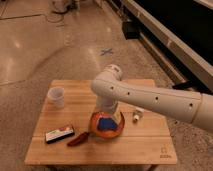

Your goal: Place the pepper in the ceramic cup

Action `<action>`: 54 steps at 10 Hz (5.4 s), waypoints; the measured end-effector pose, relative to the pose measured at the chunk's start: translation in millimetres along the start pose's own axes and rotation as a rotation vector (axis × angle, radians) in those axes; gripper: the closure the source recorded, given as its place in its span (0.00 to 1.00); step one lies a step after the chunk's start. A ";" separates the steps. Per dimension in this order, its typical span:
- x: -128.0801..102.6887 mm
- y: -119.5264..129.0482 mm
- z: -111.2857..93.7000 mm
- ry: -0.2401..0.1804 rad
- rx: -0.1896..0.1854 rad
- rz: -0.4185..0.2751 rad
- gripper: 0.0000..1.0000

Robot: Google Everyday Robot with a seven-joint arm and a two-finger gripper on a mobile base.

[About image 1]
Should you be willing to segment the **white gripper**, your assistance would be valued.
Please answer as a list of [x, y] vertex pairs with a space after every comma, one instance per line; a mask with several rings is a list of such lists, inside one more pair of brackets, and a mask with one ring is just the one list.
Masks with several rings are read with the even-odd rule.
[[101, 96], [97, 97], [96, 107], [103, 112], [114, 114], [116, 112], [118, 102], [113, 99], [104, 98]]

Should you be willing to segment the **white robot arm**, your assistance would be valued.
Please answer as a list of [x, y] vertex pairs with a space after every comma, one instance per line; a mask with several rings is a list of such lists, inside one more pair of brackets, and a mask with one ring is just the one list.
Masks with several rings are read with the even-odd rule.
[[121, 68], [114, 64], [94, 78], [91, 90], [101, 111], [114, 114], [118, 102], [124, 102], [213, 133], [213, 95], [125, 83]]

